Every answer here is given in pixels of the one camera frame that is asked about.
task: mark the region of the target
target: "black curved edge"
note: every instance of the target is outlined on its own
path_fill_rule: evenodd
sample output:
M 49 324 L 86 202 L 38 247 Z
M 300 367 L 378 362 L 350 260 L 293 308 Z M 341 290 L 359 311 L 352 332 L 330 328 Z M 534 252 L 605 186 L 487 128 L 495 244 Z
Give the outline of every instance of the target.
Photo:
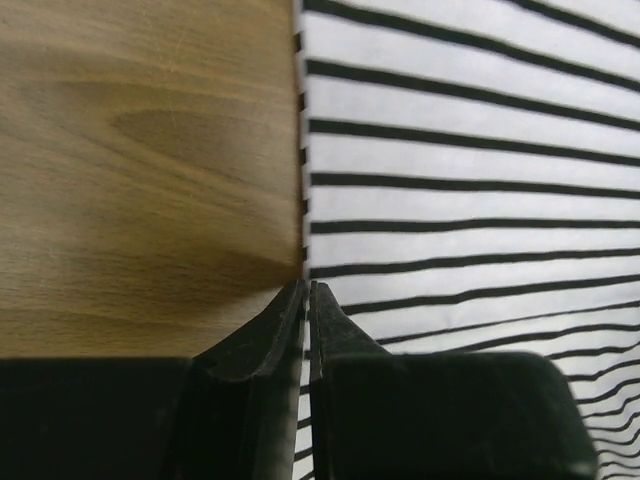
M 302 365 L 302 280 L 194 359 L 163 480 L 291 478 Z

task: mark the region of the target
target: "wooden surface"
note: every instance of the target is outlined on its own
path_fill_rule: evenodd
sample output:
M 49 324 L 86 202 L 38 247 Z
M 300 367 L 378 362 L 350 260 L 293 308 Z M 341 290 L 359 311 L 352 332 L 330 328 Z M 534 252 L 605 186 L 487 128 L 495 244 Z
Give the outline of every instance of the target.
M 0 355 L 182 355 L 299 274 L 291 0 L 0 0 Z

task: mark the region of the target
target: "striped fabric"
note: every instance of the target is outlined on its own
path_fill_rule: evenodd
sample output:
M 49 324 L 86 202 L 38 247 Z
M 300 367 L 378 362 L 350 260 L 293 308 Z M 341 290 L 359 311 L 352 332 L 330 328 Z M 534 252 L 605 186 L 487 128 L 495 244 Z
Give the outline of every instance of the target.
M 309 277 L 391 352 L 553 359 L 640 478 L 640 1 L 296 8 Z

